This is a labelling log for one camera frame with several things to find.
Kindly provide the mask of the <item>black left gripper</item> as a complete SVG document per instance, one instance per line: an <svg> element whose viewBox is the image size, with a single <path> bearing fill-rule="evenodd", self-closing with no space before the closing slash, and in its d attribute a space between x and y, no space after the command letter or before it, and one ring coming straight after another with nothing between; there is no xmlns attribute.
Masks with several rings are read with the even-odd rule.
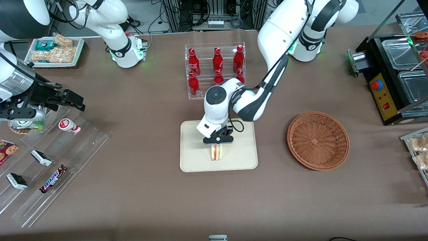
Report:
<svg viewBox="0 0 428 241"><path fill-rule="evenodd" d="M231 136L234 128L231 125L226 125L220 130L213 132L210 138L203 138L203 144L215 145L215 144L230 144L234 141L234 137Z"/></svg>

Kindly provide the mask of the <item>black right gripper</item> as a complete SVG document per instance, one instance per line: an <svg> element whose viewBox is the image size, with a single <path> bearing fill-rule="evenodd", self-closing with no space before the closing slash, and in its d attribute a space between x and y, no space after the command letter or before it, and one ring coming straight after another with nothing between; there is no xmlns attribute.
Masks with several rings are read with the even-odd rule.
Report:
<svg viewBox="0 0 428 241"><path fill-rule="evenodd" d="M26 108L28 105L41 105L52 111L58 111L59 105L76 108L85 111L84 98L72 90L58 91L63 86L58 83L37 81L30 82L29 79L15 80L13 90L18 93L13 98L14 108Z"/></svg>

